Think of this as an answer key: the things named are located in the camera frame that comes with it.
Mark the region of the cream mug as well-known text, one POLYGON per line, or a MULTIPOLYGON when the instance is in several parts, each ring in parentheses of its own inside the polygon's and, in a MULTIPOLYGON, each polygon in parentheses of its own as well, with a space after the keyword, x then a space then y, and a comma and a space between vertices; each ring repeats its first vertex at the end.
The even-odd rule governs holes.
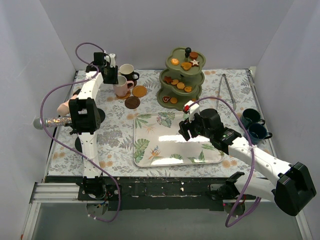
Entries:
POLYGON ((135 72, 134 66, 128 63, 119 67, 119 73, 130 81, 137 81, 140 78, 140 74, 135 72))

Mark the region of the pink mug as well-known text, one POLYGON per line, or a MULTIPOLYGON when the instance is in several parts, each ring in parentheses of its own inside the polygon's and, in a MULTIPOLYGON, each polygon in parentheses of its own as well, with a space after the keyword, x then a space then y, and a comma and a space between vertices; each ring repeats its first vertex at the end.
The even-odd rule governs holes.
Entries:
POLYGON ((113 85, 114 93, 118 97, 124 97, 129 90, 134 87, 134 81, 127 80, 127 78, 123 75, 117 76, 118 83, 113 85))

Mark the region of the light wooden coaster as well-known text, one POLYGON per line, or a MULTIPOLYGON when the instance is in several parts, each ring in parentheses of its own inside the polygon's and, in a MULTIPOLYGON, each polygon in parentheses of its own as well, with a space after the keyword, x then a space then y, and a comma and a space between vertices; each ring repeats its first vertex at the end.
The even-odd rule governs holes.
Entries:
POLYGON ((132 95, 141 98, 147 94, 147 89, 143 85, 137 85, 132 89, 132 95))
POLYGON ((131 91, 129 90, 127 93, 126 93, 126 95, 124 95, 124 96, 118 96, 118 95, 116 95, 116 97, 118 98, 118 99, 120 99, 120 100, 125 100, 125 99, 127 99, 127 98, 129 98, 131 96, 131 91))

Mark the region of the leaf-patterned white tray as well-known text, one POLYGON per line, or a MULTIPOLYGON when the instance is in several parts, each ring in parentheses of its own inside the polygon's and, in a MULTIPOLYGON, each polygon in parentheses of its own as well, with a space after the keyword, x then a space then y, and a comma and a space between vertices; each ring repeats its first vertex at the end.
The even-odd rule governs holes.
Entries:
POLYGON ((138 114, 134 120, 134 163, 141 168, 218 164, 225 154, 208 138, 186 141, 179 123, 188 118, 183 112, 138 114))

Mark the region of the brown star cookie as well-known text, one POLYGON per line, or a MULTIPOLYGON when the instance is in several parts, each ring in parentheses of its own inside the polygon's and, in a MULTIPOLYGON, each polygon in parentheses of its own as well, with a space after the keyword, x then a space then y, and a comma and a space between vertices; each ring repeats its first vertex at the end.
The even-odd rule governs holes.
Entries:
POLYGON ((163 81, 166 82, 167 84, 170 84, 173 81, 173 79, 170 76, 165 76, 163 81))

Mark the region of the brown heart cookie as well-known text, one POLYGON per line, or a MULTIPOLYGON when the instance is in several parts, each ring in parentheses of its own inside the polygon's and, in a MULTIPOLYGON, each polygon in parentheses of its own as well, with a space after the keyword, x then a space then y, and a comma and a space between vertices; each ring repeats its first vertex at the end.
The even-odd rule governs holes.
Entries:
POLYGON ((180 66, 184 71, 189 71, 192 67, 192 64, 190 62, 183 62, 180 66))

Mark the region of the white-iced star cookie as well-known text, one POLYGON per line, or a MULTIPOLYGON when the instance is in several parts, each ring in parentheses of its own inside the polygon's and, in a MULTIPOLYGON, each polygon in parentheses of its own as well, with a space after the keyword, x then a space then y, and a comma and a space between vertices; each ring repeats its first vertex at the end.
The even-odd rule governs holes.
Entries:
POLYGON ((189 62, 192 67, 198 67, 200 65, 200 62, 197 61, 196 59, 193 59, 189 62))

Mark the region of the dark chocolate round cookie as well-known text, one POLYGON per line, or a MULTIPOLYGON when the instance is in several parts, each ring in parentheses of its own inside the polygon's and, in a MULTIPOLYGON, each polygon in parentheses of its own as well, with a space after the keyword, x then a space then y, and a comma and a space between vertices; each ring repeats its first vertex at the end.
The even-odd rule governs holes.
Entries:
POLYGON ((197 60, 198 56, 199 56, 199 54, 197 52, 195 52, 195 51, 191 51, 190 54, 189 54, 189 58, 191 60, 197 60))

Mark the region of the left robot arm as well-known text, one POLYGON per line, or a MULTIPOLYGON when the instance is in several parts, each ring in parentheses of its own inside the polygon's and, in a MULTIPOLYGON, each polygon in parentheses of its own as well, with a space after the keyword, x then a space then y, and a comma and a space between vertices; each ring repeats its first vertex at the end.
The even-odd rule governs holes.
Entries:
POLYGON ((102 84, 118 83, 116 54, 95 52, 93 63, 87 66, 87 81, 74 99, 68 102, 72 129, 77 134, 75 147, 83 158, 83 178, 95 180, 102 175, 98 168, 97 130, 105 115, 96 105, 96 97, 102 84))

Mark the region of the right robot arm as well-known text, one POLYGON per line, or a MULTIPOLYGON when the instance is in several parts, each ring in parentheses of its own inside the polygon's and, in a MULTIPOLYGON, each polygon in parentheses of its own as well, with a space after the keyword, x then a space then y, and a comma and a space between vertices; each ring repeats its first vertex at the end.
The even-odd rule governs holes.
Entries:
POLYGON ((189 102, 182 110, 188 118, 179 123, 178 132, 186 141, 205 137, 215 149, 251 165, 264 176, 250 181, 244 192, 246 195, 275 202, 290 216, 296 216, 316 196, 316 188, 304 164, 291 164, 250 146, 240 133, 223 125, 213 108, 200 110, 198 104, 189 102))

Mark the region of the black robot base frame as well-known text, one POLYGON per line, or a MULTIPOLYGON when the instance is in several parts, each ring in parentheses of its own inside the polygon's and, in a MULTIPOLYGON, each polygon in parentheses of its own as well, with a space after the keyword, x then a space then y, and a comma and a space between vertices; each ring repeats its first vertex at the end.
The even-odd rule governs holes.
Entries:
POLYGON ((101 177, 79 183, 78 200, 105 203, 108 210, 223 211, 223 201, 213 191, 225 177, 101 177))

